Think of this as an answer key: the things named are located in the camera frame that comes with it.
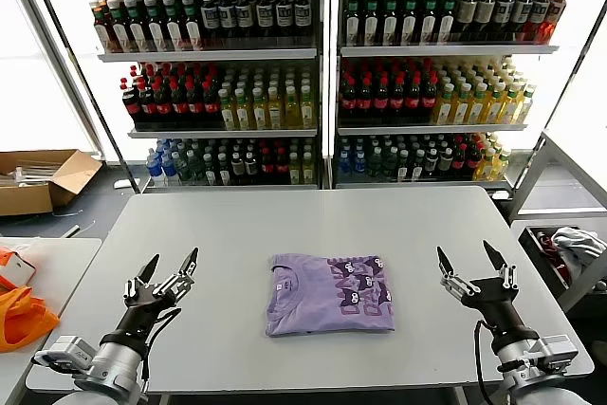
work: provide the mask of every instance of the metal pole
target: metal pole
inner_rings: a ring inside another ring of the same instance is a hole
[[[56,65],[55,68],[57,69],[57,72],[60,74],[60,78],[64,82],[65,87],[68,89],[68,93],[72,97],[71,100],[77,106],[77,110],[84,111],[85,116],[88,118],[88,115],[85,110],[86,108],[85,108],[85,105],[83,104],[83,100],[80,96],[80,93],[78,92],[75,82],[71,78],[69,69],[64,64],[64,61],[61,57],[61,53],[59,52],[59,49],[56,47],[55,43],[51,39],[50,30],[46,26],[45,18],[42,15],[42,13],[40,12],[40,10],[38,9],[36,1],[35,0],[21,0],[21,1],[24,5],[26,5],[28,15],[29,15],[30,19],[32,20],[32,22],[34,22],[34,26],[36,27],[36,29],[39,32],[41,41],[43,41],[46,51],[48,52],[48,54],[50,56],[52,56],[51,61]],[[74,55],[74,51],[72,50],[72,47],[71,47],[69,41],[67,40],[67,36],[65,35],[64,29],[61,25],[61,22],[59,21],[59,17],[57,16],[55,9],[53,8],[50,0],[43,0],[43,1],[45,3],[46,9],[48,10],[48,13],[50,14],[53,25],[57,29],[57,32],[59,33],[61,41],[64,44],[65,50],[67,51],[67,57],[69,58],[71,63],[74,65],[76,73],[78,74],[78,77],[84,86],[86,95],[88,95],[88,98],[91,101],[93,109],[95,110],[95,113],[97,114],[97,117],[99,118],[101,126],[103,127],[105,134],[107,135],[108,139],[110,140],[110,143],[112,144],[112,148],[114,149],[114,152],[118,156],[120,166],[122,167],[122,170],[126,173],[128,179],[129,179],[129,182],[131,183],[133,192],[140,193],[137,182],[135,181],[135,178],[133,177],[133,174],[131,173],[131,170],[129,169],[128,165],[124,161],[124,157],[122,156],[122,153],[120,152],[120,148],[118,147],[118,144],[116,143],[116,140],[114,139],[114,136],[112,135],[109,125],[107,124],[105,117],[103,116],[103,113],[101,112],[101,109],[99,108],[99,105],[97,104],[97,100],[95,99],[95,96],[93,95],[93,92],[92,92],[90,86],[88,85],[88,81],[86,80],[86,77],[83,74],[80,64],[78,63],[78,60],[76,59],[76,56]],[[93,132],[95,132],[95,127],[94,127],[92,121],[86,122],[85,126],[87,127],[87,129],[91,129]],[[99,149],[100,149],[100,151],[102,151],[101,143],[99,144]]]

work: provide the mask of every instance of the bottle row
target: bottle row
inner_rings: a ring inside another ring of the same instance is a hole
[[[495,133],[343,137],[338,183],[503,180],[510,152]]]
[[[316,128],[309,66],[146,64],[122,78],[122,102],[139,131]]]
[[[165,139],[150,149],[146,167],[155,187],[316,183],[313,138]]]
[[[311,0],[95,0],[90,3],[105,52],[311,43]]]
[[[565,0],[344,0],[347,46],[547,44]]]
[[[342,59],[340,125],[524,124],[534,91],[511,58]]]

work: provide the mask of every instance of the robotic hand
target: robotic hand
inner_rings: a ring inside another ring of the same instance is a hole
[[[137,405],[147,403],[150,376],[148,355],[156,336],[181,311],[174,308],[190,291],[196,269],[198,249],[190,253],[179,271],[162,284],[149,284],[159,255],[129,280],[124,288],[126,313],[117,329],[101,339],[95,350],[80,337],[60,336],[53,345],[34,355],[32,362],[49,367],[61,374],[70,374],[81,391],[56,403],[61,405]],[[157,323],[162,325],[150,338]],[[137,381],[138,366],[143,361],[141,379]]]
[[[578,349],[566,335],[540,338],[526,327],[512,305],[519,293],[517,270],[508,266],[502,254],[483,241],[489,261],[498,277],[467,282],[454,273],[453,267],[440,247],[438,265],[443,276],[441,285],[464,306],[479,310],[484,321],[474,329],[476,374],[481,393],[487,404],[491,399],[483,384],[480,360],[481,325],[491,331],[491,349],[502,363],[498,371],[504,376],[502,389],[519,405],[590,405],[576,394],[550,387],[564,380],[563,374]]]

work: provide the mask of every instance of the juice bottle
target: juice bottle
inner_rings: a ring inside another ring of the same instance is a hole
[[[481,123],[496,123],[499,114],[502,112],[504,102],[502,101],[502,95],[506,91],[505,83],[497,83],[493,89],[493,94],[489,99],[488,104],[485,105],[487,111],[481,112]]]
[[[472,86],[469,83],[463,83],[459,90],[457,102],[451,110],[451,123],[453,125],[461,125],[464,123],[464,117],[468,112],[468,106],[471,102],[469,95]]]
[[[302,125],[300,104],[297,101],[295,86],[286,88],[285,123],[286,128],[300,128]]]
[[[518,102],[516,100],[519,90],[521,90],[521,86],[518,83],[513,83],[508,88],[508,93],[506,96],[506,101],[504,102],[504,106],[502,107],[502,111],[497,117],[496,123],[502,123],[505,125],[509,125],[514,121],[514,115],[516,113],[516,109],[518,107]]]
[[[493,171],[493,156],[495,156],[495,149],[489,147],[485,150],[483,159],[474,170],[472,180],[489,180]]]
[[[515,123],[519,125],[524,124],[524,120],[529,114],[529,109],[531,109],[531,105],[533,104],[533,93],[535,92],[535,85],[530,84],[524,90],[523,101],[521,102],[521,110],[519,111],[519,115],[514,120]]]
[[[445,125],[453,109],[453,84],[446,83],[434,108],[432,119],[436,125]]]
[[[464,123],[468,125],[475,125],[479,123],[479,118],[483,109],[487,106],[487,101],[485,98],[485,93],[487,92],[487,85],[485,83],[476,84],[476,89],[474,90],[474,100],[470,103],[468,107],[468,112],[466,113],[466,117],[464,118]]]

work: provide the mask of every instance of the cardboard box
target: cardboard box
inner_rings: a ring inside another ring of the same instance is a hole
[[[93,178],[101,164],[80,151],[27,151],[0,153],[0,174],[14,171],[19,160],[62,163],[44,185],[0,187],[0,216],[52,212],[65,206]]]

